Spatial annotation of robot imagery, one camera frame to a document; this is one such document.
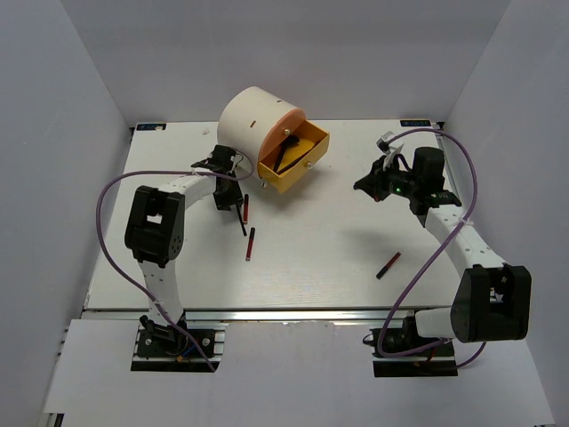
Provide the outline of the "thin black liner brush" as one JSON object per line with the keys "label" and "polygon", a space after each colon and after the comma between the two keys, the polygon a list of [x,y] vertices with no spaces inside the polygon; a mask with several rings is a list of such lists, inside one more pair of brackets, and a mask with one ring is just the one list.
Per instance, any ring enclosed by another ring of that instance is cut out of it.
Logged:
{"label": "thin black liner brush", "polygon": [[247,237],[247,236],[248,236],[248,233],[247,233],[247,230],[246,230],[246,227],[245,227],[245,224],[244,224],[244,218],[243,218],[243,215],[242,215],[241,207],[240,207],[239,205],[236,205],[236,213],[237,213],[237,218],[238,218],[238,220],[239,220],[239,224],[240,224],[240,227],[241,227],[241,231],[242,231],[242,233],[243,233],[243,236],[244,236],[244,237]]}

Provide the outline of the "yellow drawer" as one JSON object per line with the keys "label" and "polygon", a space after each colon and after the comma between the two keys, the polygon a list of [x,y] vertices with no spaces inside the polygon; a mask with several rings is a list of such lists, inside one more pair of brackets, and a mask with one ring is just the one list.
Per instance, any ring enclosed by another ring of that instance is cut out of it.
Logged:
{"label": "yellow drawer", "polygon": [[[284,193],[291,188],[316,164],[329,148],[330,134],[312,122],[303,122],[286,138],[290,135],[306,139],[308,146],[305,149],[286,149],[283,143],[281,143],[257,164],[259,177],[274,187],[279,193]],[[306,153],[308,154],[294,168],[281,175],[277,174],[278,170]]]}

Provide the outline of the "orange top drawer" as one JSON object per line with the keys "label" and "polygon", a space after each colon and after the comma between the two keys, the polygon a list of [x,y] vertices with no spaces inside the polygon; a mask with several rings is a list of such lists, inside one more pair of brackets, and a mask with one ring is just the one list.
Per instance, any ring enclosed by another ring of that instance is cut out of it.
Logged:
{"label": "orange top drawer", "polygon": [[298,108],[292,109],[279,118],[269,129],[262,144],[260,145],[258,161],[260,162],[263,160],[272,152],[273,149],[284,141],[286,138],[285,130],[293,132],[305,121],[305,112]]}

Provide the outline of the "black small makeup brush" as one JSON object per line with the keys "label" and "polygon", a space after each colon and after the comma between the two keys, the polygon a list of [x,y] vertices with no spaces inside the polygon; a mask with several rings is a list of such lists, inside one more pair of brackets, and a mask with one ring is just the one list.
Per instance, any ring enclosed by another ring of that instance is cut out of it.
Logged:
{"label": "black small makeup brush", "polygon": [[308,153],[294,159],[290,164],[288,164],[287,166],[283,167],[282,169],[277,171],[277,174],[281,175],[285,172],[287,172],[288,170],[294,168],[302,159],[304,159],[304,157],[307,155]]}

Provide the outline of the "black fan makeup brush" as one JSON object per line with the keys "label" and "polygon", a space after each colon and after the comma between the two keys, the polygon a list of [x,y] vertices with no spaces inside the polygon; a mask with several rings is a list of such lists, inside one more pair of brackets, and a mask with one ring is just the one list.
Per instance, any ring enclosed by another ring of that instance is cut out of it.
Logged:
{"label": "black fan makeup brush", "polygon": [[305,149],[308,146],[307,140],[296,135],[290,135],[283,141],[286,149]]}

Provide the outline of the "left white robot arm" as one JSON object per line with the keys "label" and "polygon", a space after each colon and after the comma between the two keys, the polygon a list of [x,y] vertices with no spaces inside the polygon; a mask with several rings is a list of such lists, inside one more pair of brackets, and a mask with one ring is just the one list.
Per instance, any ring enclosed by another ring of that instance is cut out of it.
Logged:
{"label": "left white robot arm", "polygon": [[156,341],[167,354],[180,354],[188,344],[188,333],[171,324],[179,323],[184,314],[175,259],[185,241],[185,213],[209,196],[219,211],[239,207],[243,194],[235,168],[240,158],[234,149],[217,145],[208,158],[190,167],[191,175],[157,188],[140,186],[134,193],[124,242],[139,264],[146,289],[154,296],[148,320],[162,327]]}

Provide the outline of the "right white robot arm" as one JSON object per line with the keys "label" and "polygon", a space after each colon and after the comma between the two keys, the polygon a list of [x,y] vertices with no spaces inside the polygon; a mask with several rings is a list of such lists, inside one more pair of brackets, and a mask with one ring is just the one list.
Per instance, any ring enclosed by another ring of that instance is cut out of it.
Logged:
{"label": "right white robot arm", "polygon": [[443,246],[461,282],[453,303],[417,311],[401,333],[403,347],[414,355],[434,339],[460,342],[515,341],[529,326],[532,278],[524,266],[507,263],[468,224],[461,201],[444,188],[445,156],[441,149],[414,151],[413,166],[399,155],[383,156],[354,184],[374,201],[404,197],[421,225]]}

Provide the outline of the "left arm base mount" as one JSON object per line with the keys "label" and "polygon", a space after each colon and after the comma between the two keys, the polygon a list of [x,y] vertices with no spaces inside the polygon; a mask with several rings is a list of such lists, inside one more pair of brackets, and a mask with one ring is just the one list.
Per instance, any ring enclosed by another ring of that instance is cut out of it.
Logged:
{"label": "left arm base mount", "polygon": [[225,331],[204,326],[188,329],[182,319],[178,326],[194,337],[205,358],[185,334],[171,326],[157,325],[144,315],[139,319],[131,371],[212,374],[220,364]]}

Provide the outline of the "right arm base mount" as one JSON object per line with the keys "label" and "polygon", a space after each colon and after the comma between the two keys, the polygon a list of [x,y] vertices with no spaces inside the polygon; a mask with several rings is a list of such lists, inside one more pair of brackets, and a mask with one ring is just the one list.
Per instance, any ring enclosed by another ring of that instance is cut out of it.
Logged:
{"label": "right arm base mount", "polygon": [[413,353],[395,357],[385,357],[379,352],[379,341],[382,328],[372,328],[363,338],[363,345],[373,350],[373,374],[376,378],[427,378],[453,377],[458,375],[454,347],[451,343],[416,351],[416,348],[432,344],[436,338],[419,336],[414,316],[408,314],[400,320],[389,324],[382,341],[382,349],[386,353]]}

